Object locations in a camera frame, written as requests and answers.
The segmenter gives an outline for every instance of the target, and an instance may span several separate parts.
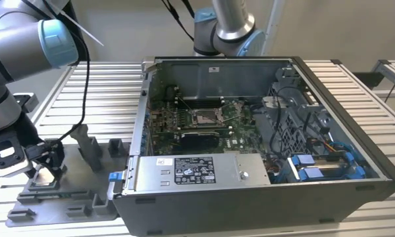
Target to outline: yellow wire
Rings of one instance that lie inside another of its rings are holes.
[[[326,142],[325,142],[323,144],[331,149],[331,151],[334,151],[334,152],[337,151],[337,150],[334,149],[334,147],[330,146],[330,144],[327,144]]]

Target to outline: aluminum extrusion table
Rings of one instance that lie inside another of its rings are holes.
[[[334,64],[330,60],[306,61],[306,63],[395,165],[395,112],[343,65]],[[85,63],[77,67],[68,67],[33,116],[43,138],[59,137],[80,119],[85,69]],[[131,141],[140,88],[140,63],[92,62],[84,123],[89,126],[89,135],[99,141],[106,142],[111,138]],[[75,140],[67,138],[64,143],[72,144]],[[12,178],[0,178],[0,235],[16,237],[130,235],[122,218],[104,222],[8,228],[4,225],[7,213],[13,207],[16,196],[25,183],[27,177],[23,174]],[[395,236],[395,194],[385,201],[365,204],[342,223],[179,236]]]

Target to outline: power supply label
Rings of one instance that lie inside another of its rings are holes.
[[[176,184],[215,184],[212,157],[175,158]]]

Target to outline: motherboard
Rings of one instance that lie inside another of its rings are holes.
[[[264,153],[262,137],[246,99],[223,97],[154,103],[154,155]]]

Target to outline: robotic arm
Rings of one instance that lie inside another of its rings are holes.
[[[68,0],[52,0],[65,6]],[[255,27],[244,0],[212,0],[214,7],[195,16],[195,56],[258,56],[264,33]],[[45,145],[5,84],[77,60],[68,29],[40,0],[0,0],[0,176],[25,172],[33,177],[36,161],[59,175],[61,143]]]
[[[41,143],[5,84],[77,60],[73,38],[41,1],[0,0],[0,176],[35,174],[25,148]],[[64,7],[68,0],[53,1]]]

